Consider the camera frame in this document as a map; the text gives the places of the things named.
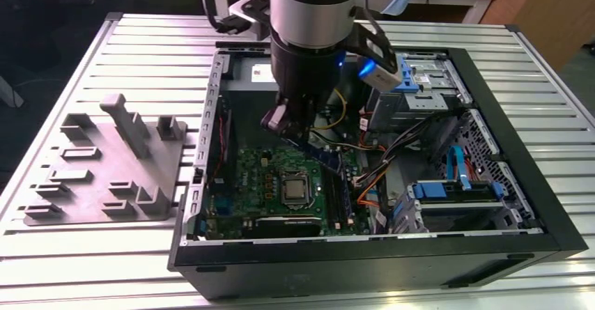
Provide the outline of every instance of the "metal grate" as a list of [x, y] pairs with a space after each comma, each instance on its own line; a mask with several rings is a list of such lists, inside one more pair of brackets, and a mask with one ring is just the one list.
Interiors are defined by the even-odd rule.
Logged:
[[436, 162], [438, 175], [448, 178], [448, 153], [452, 145], [460, 145], [465, 154], [472, 158], [472, 163], [477, 169], [481, 180], [498, 181], [509, 196], [508, 205], [516, 208], [524, 219], [534, 219], [536, 214], [526, 202], [526, 197], [521, 191], [514, 175], [505, 162], [492, 160], [492, 155], [498, 155], [501, 150], [484, 124], [480, 112], [470, 110], [461, 120], [461, 130], [454, 132], [448, 139], [448, 144], [441, 148], [440, 158]]

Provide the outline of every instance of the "slotted metal table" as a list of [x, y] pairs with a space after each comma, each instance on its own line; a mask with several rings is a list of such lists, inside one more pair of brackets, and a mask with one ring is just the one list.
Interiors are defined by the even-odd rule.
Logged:
[[[394, 45], [464, 47], [481, 69], [590, 250], [533, 266], [482, 288], [416, 290], [239, 300], [211, 304], [167, 271], [175, 217], [131, 222], [29, 227], [30, 186], [45, 178], [70, 112], [110, 121], [99, 108], [119, 91], [146, 121], [177, 115], [189, 123], [179, 181], [193, 160], [215, 42], [222, 36], [195, 16], [111, 14], [0, 198], [0, 304], [18, 309], [121, 309], [250, 306], [408, 309], [581, 309], [595, 293], [595, 120], [522, 33], [504, 26], [384, 23]], [[177, 201], [185, 187], [177, 188]]]

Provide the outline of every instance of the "white component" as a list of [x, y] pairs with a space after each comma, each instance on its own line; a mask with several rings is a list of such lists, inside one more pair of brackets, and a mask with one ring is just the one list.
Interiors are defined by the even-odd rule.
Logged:
[[271, 64], [257, 64], [253, 66], [253, 82], [275, 82]]
[[369, 130], [369, 119], [361, 118], [361, 130], [368, 131]]
[[390, 73], [381, 65], [373, 61], [368, 61], [360, 77], [372, 87], [380, 90], [382, 93], [392, 92], [396, 87], [404, 82], [404, 71], [400, 65], [400, 71]]
[[421, 84], [430, 84], [430, 78], [426, 75], [417, 75], [414, 77], [414, 79], [417, 80], [418, 83]]
[[377, 221], [380, 221], [382, 227], [388, 225], [388, 217], [382, 214], [381, 210], [377, 211]]

